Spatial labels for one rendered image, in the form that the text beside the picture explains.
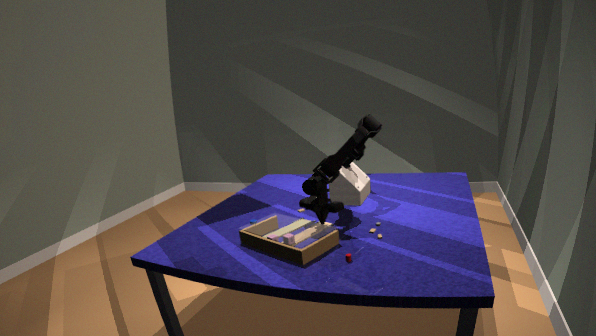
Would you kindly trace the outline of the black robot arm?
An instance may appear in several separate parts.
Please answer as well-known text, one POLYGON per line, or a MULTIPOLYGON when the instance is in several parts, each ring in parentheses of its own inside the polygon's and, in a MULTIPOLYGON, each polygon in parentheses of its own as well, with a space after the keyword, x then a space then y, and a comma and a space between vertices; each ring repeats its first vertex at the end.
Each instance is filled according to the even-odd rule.
POLYGON ((304 193, 310 195, 310 197, 304 201, 306 210, 315 211, 318 207, 324 205, 322 195, 314 194, 320 189, 327 188, 327 185, 332 183, 340 175, 342 166, 348 168, 354 159, 359 161, 363 157, 365 149, 364 143, 368 138, 374 138, 374 136, 382 130, 381 126, 382 125, 375 117, 371 114, 366 114, 366 116, 360 119, 357 123, 355 134, 341 146, 342 148, 336 154, 325 158, 313 170, 314 174, 302 184, 304 193), (332 177, 330 181, 326 175, 329 178, 332 177))

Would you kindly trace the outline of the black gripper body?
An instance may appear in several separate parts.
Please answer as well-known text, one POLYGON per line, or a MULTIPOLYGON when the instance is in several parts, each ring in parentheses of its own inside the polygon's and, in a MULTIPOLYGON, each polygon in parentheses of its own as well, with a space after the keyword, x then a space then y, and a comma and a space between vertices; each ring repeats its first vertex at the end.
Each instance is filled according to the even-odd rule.
MULTIPOLYGON (((328 203, 330 202, 330 199, 328 199, 328 192, 330 191, 330 189, 320 189, 318 190, 314 195, 322 195, 323 199, 324 199, 324 205, 322 205, 321 207, 318 207, 317 209, 322 208, 322 210, 328 210, 329 212, 332 213, 336 213, 342 209, 344 209, 344 204, 343 202, 334 202, 332 204, 328 203)), ((301 199, 299 202, 299 207, 305 208, 304 206, 304 201, 307 199, 308 197, 301 199)))

